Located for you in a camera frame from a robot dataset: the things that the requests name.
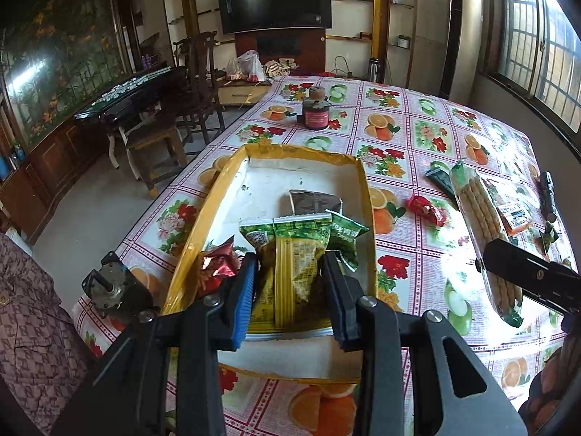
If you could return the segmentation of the dark red gold snack bag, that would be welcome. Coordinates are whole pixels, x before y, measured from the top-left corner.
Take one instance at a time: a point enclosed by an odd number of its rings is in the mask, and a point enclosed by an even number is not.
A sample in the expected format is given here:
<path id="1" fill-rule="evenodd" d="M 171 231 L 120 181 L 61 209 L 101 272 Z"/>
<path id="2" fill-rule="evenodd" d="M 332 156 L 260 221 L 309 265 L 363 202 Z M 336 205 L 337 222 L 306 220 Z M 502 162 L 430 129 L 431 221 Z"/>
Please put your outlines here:
<path id="1" fill-rule="evenodd" d="M 234 237 L 212 246 L 198 255 L 194 262 L 194 278 L 197 281 L 196 298 L 215 293 L 222 281 L 235 276 L 241 267 L 240 258 L 234 251 Z"/>

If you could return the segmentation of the gold triangular snack bag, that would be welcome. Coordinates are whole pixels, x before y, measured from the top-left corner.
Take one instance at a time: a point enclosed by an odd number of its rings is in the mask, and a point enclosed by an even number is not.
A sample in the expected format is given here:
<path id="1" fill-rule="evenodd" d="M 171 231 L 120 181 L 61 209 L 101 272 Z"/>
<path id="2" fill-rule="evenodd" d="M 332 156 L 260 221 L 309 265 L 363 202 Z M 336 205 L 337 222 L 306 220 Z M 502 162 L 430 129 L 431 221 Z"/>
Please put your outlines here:
<path id="1" fill-rule="evenodd" d="M 268 339 L 290 333 L 321 333 L 330 326 L 318 262 L 331 233 L 331 214 L 288 215 L 262 219 L 272 222 L 276 234 L 276 262 L 263 265 L 249 332 Z"/>

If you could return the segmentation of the green wrinkled snack bag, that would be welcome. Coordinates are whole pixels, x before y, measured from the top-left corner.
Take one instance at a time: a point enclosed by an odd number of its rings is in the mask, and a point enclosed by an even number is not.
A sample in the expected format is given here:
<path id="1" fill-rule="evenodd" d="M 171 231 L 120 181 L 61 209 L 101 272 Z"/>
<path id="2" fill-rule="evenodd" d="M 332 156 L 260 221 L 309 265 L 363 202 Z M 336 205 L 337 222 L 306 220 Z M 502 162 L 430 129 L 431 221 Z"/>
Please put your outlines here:
<path id="1" fill-rule="evenodd" d="M 337 253 L 343 264 L 355 272 L 358 268 L 357 239 L 369 232 L 369 228 L 335 211 L 328 210 L 328 213 L 332 222 L 327 250 Z"/>

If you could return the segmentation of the orange cracker pack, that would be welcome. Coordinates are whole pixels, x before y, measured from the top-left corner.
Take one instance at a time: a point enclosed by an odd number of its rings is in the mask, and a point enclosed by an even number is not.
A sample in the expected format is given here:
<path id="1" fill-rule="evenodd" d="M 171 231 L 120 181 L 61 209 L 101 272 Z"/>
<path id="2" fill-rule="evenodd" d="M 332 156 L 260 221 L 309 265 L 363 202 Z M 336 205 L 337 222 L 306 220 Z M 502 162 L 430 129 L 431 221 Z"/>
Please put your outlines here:
<path id="1" fill-rule="evenodd" d="M 518 198 L 496 193 L 493 202 L 508 236 L 515 236 L 532 225 L 531 213 Z"/>

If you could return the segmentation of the silver foil snack bag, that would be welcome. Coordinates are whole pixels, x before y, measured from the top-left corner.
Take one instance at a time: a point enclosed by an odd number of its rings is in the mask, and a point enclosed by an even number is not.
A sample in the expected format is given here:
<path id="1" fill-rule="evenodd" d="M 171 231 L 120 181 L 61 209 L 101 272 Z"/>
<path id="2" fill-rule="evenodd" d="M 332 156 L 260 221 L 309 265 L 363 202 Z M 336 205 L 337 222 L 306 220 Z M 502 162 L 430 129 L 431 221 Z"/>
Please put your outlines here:
<path id="1" fill-rule="evenodd" d="M 335 195 L 292 189 L 289 191 L 289 197 L 294 215 L 324 214 L 326 211 L 334 211 L 337 214 L 343 212 L 343 201 Z"/>

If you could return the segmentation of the small red snack packet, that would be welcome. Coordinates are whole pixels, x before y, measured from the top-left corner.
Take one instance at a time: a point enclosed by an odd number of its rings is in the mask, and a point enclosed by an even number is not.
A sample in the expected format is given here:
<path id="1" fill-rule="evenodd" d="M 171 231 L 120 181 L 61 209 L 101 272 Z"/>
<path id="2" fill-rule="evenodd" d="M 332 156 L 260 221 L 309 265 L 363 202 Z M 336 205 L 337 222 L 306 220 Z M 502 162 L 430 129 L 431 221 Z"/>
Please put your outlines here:
<path id="1" fill-rule="evenodd" d="M 408 199 L 407 208 L 431 225 L 443 227 L 446 224 L 446 211 L 420 195 L 412 195 Z"/>

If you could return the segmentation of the dark green packet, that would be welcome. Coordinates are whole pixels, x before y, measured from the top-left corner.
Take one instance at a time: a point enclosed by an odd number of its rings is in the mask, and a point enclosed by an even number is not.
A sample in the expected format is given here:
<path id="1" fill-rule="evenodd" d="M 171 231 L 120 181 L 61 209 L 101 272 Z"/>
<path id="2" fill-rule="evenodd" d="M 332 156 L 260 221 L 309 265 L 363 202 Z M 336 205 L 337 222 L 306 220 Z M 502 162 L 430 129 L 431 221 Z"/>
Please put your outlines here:
<path id="1" fill-rule="evenodd" d="M 426 178 L 448 198 L 456 210 L 459 209 L 448 172 L 436 166 L 426 171 Z"/>

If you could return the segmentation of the yellow cardboard tray box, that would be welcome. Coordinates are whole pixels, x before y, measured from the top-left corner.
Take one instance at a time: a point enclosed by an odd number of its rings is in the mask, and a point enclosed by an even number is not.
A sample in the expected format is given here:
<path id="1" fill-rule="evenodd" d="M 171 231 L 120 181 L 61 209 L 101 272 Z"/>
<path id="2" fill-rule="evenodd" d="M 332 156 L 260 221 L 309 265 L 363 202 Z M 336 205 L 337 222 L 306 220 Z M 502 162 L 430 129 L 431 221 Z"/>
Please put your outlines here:
<path id="1" fill-rule="evenodd" d="M 355 383 L 361 353 L 335 340 L 321 264 L 375 295 L 372 206 L 363 164 L 346 154 L 247 144 L 220 171 L 174 272 L 165 314 L 203 290 L 209 255 L 231 242 L 257 258 L 254 303 L 239 350 L 221 364 L 264 378 Z"/>

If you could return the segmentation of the wooden stool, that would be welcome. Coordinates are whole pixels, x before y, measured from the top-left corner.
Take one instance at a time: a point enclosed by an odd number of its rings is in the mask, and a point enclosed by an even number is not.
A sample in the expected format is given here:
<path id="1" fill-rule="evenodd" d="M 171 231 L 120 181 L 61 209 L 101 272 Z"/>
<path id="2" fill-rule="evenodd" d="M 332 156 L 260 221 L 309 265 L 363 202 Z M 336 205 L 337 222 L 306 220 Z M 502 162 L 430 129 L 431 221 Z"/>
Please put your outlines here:
<path id="1" fill-rule="evenodd" d="M 175 178 L 189 162 L 173 114 L 159 114 L 153 121 L 135 127 L 126 135 L 124 144 L 138 178 L 152 198 L 159 195 L 159 183 Z M 162 161 L 149 158 L 155 145 L 165 145 L 168 157 Z"/>

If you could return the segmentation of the floral fruit tablecloth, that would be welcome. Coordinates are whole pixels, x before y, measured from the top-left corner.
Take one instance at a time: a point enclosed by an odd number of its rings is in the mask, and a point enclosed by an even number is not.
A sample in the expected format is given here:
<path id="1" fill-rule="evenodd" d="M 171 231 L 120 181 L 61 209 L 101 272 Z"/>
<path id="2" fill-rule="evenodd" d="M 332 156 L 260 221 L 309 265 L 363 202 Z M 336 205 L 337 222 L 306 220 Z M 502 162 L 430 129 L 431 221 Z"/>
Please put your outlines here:
<path id="1" fill-rule="evenodd" d="M 360 158 L 370 184 L 375 221 L 378 297 L 397 310 L 419 312 L 434 306 L 470 342 L 487 364 L 525 424 L 534 431 L 556 410 L 540 390 L 544 366 L 561 344 L 559 317 L 542 313 L 537 324 L 510 331 L 492 313 L 473 268 L 453 267 L 468 254 L 469 235 L 459 211 L 426 178 L 426 171 L 449 168 L 461 146 L 492 194 L 518 198 L 540 215 L 533 190 L 535 154 L 525 134 L 484 114 L 443 104 L 412 90 L 396 89 L 396 104 L 379 109 L 364 101 L 362 88 L 348 85 L 350 103 L 331 114 L 326 132 L 307 132 L 274 117 L 276 105 L 289 105 L 306 80 L 287 80 L 278 96 L 239 118 L 231 134 L 171 182 L 120 243 L 120 257 L 155 294 L 162 294 L 206 193 L 233 150 L 245 143 L 286 142 Z M 407 208 L 420 195 L 446 211 L 436 227 Z"/>

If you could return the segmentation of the small cork-top jar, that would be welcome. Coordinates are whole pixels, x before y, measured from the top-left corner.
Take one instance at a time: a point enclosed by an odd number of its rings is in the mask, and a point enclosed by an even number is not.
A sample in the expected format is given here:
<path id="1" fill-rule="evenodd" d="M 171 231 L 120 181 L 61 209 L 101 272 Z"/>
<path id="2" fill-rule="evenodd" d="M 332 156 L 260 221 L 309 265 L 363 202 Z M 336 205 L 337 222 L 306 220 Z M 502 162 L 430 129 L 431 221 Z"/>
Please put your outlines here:
<path id="1" fill-rule="evenodd" d="M 326 100 L 326 90 L 324 87 L 311 86 L 308 97 L 311 100 Z"/>

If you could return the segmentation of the black glossy side table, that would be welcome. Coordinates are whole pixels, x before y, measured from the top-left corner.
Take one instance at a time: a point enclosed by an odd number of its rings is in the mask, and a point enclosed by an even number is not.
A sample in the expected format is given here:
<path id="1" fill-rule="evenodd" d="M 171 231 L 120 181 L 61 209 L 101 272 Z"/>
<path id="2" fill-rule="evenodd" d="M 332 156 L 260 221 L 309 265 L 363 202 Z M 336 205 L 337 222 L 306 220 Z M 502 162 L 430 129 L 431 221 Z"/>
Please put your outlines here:
<path id="1" fill-rule="evenodd" d="M 111 88 L 74 115 L 76 121 L 112 124 L 129 114 L 145 110 L 185 83 L 183 67 L 164 67 L 133 77 Z"/>

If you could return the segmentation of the white plastic bag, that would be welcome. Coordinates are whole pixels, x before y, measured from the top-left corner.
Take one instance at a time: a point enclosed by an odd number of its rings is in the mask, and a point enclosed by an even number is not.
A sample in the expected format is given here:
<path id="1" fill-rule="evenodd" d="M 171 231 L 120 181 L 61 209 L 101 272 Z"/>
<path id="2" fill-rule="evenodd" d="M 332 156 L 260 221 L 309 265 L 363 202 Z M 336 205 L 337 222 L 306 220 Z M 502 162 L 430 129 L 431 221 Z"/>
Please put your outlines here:
<path id="1" fill-rule="evenodd" d="M 256 50 L 248 50 L 227 62 L 227 79 L 247 81 L 252 84 L 266 81 L 263 65 Z"/>

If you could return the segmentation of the person in brown patterned jacket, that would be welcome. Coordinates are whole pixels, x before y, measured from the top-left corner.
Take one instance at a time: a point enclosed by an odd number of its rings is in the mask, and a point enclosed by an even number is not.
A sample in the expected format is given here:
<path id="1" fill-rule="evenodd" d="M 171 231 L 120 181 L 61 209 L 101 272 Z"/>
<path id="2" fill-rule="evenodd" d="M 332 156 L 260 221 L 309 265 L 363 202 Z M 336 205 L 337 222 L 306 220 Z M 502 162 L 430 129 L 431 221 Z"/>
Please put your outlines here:
<path id="1" fill-rule="evenodd" d="M 52 277 L 1 236 L 1 433 L 48 435 L 94 363 Z"/>

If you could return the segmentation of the steel thermos bottle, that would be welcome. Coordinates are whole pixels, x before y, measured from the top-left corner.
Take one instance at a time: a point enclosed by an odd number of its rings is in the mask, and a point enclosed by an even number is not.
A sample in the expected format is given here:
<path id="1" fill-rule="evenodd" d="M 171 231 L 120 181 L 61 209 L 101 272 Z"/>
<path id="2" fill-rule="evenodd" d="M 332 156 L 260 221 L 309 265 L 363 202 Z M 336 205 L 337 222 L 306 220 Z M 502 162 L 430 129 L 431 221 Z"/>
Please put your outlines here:
<path id="1" fill-rule="evenodd" d="M 378 83 L 380 80 L 381 64 L 378 58 L 370 57 L 366 73 L 366 80 L 371 83 Z"/>

